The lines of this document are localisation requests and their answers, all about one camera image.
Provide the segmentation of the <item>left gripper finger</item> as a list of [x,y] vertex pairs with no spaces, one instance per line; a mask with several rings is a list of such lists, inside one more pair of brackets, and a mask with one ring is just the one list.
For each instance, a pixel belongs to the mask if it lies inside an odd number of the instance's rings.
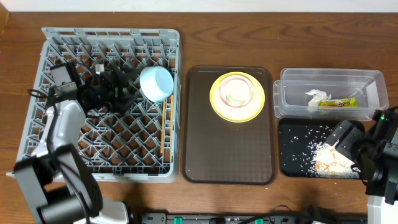
[[131,105],[138,99],[138,95],[112,96],[110,103],[112,113],[125,114]]
[[138,70],[121,67],[113,62],[108,63],[104,71],[104,78],[114,86],[128,86],[130,81],[139,77]]

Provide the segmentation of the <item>yellow green snack wrapper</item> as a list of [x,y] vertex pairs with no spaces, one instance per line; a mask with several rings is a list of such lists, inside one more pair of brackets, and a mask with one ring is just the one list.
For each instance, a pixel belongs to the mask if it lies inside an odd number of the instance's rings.
[[355,97],[336,100],[323,100],[318,104],[321,107],[359,107]]

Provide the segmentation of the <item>light blue bowl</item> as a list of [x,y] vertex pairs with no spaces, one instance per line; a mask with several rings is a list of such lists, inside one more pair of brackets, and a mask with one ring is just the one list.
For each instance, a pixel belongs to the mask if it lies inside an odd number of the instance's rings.
[[168,98],[174,91],[174,80],[164,67],[146,67],[139,75],[139,83],[144,96],[158,103]]

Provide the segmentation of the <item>wooden chopstick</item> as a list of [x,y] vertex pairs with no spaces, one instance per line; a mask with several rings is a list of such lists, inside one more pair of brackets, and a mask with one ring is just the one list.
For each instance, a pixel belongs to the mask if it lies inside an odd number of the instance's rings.
[[174,129],[173,108],[174,108],[174,95],[171,94],[171,96],[170,96],[170,151],[169,151],[170,163],[173,161],[173,148],[172,148],[172,142],[173,142],[172,141],[172,133],[173,133],[173,129]]
[[165,142],[165,122],[166,122],[166,104],[167,100],[163,100],[162,102],[162,129],[161,129],[161,145],[160,145],[160,155],[163,156],[164,154],[164,142]]

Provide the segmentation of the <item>white tissue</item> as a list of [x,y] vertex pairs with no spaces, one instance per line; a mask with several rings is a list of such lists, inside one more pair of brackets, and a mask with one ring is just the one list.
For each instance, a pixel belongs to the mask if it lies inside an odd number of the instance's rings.
[[307,111],[312,113],[315,112],[318,108],[318,105],[321,101],[330,100],[331,95],[328,95],[325,91],[312,89],[305,93],[312,97],[312,99],[308,102]]

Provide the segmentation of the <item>yellow plate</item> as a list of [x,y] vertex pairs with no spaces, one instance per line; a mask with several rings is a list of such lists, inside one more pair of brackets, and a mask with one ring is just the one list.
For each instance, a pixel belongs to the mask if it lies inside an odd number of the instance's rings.
[[[222,102],[219,96],[219,87],[221,81],[231,75],[242,75],[254,85],[254,97],[252,101],[242,108],[232,108]],[[252,75],[244,72],[228,72],[218,77],[210,88],[210,103],[215,113],[223,119],[234,122],[243,123],[255,118],[263,109],[265,104],[265,92],[259,81]]]

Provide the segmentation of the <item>white cup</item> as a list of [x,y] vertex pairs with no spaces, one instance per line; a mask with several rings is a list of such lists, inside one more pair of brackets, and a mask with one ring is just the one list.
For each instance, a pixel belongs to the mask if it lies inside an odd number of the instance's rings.
[[232,107],[240,107],[247,103],[249,97],[246,91],[230,91],[226,94],[226,102]]

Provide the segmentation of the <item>pink bowl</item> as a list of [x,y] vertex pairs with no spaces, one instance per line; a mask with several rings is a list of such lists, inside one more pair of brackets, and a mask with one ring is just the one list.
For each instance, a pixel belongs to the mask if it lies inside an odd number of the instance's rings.
[[248,105],[254,97],[254,85],[242,75],[231,75],[224,78],[219,89],[220,99],[232,108],[242,108]]

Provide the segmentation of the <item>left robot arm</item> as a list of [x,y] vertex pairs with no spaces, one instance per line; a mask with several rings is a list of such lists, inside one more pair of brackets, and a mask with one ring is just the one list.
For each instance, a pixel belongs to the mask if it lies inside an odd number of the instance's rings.
[[129,223],[127,206],[103,198],[100,187],[77,148],[88,112],[106,108],[124,114],[137,99],[123,92],[137,74],[115,63],[97,64],[82,80],[73,62],[52,66],[48,93],[30,89],[46,100],[47,122],[39,145],[17,162],[14,176],[36,223]]

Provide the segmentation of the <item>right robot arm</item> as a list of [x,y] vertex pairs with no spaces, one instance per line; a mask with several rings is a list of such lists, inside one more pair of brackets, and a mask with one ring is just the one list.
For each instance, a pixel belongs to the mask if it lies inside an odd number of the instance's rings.
[[376,110],[367,131],[340,121],[326,143],[353,162],[368,195],[368,223],[397,221],[397,107]]

